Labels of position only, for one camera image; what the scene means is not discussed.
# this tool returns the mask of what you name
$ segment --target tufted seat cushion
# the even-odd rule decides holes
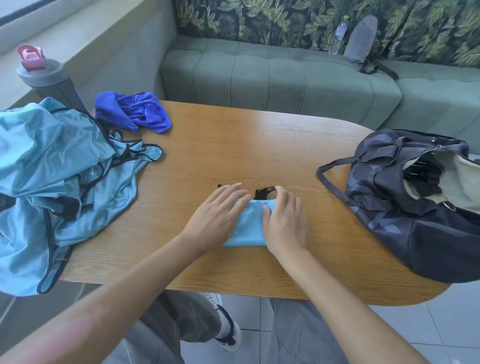
[[[386,61],[400,77],[402,100],[382,128],[457,137],[480,152],[480,70]]]
[[[161,74],[172,101],[351,121],[373,130],[401,100],[383,73],[326,52],[179,36]]]

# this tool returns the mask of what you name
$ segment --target purple blue towel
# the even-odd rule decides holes
[[[95,100],[95,116],[118,128],[138,133],[138,127],[164,133],[172,127],[158,97],[151,92],[136,95],[101,92]]]

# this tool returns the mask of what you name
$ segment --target window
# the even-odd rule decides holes
[[[0,0],[0,53],[94,1]]]

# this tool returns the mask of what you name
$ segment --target hand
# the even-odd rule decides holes
[[[292,249],[305,249],[308,221],[301,201],[282,186],[278,192],[273,212],[263,207],[263,232],[268,250],[278,259]]]
[[[251,199],[252,195],[242,189],[241,183],[218,188],[195,211],[180,235],[202,254],[222,246],[232,236],[241,212]]]

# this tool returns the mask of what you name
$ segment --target leg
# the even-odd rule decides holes
[[[202,295],[165,290],[103,364],[184,364],[180,340],[209,341],[220,328],[219,314]]]
[[[348,364],[327,323],[310,301],[271,298],[274,320],[266,364]]]

